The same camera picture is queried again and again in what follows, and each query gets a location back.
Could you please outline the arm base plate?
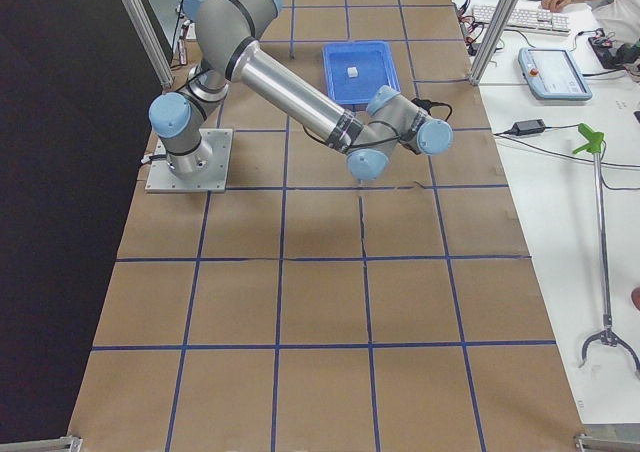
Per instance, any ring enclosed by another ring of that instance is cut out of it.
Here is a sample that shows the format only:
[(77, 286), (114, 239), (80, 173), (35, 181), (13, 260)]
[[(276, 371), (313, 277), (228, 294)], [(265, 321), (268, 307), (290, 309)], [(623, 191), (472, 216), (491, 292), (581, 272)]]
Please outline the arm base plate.
[(224, 193), (227, 185), (232, 129), (201, 128), (201, 143), (190, 154), (178, 156), (166, 152), (157, 140), (145, 190), (148, 193)]

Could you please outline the person hand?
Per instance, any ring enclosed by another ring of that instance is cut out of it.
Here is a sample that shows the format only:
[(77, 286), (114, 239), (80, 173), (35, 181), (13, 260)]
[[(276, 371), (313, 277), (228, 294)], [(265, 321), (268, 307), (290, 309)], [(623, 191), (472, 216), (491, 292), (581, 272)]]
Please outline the person hand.
[(572, 0), (542, 0), (540, 6), (549, 12), (559, 13), (571, 3)]

